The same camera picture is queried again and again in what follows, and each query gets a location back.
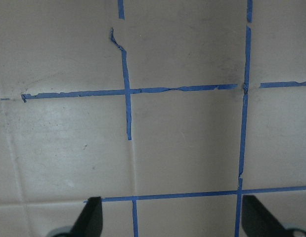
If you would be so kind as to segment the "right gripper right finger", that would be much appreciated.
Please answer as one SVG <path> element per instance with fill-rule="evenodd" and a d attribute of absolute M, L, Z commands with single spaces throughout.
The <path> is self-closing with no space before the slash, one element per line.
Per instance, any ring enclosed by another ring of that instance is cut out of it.
<path fill-rule="evenodd" d="M 241 224 L 248 237 L 293 237 L 254 195 L 242 197 Z"/>

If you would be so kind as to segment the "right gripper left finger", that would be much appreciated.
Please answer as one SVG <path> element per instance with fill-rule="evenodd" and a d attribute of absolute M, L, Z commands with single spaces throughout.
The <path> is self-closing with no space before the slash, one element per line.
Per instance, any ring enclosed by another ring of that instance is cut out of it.
<path fill-rule="evenodd" d="M 103 230 L 101 197 L 90 197 L 71 229 L 72 237 L 99 237 Z"/>

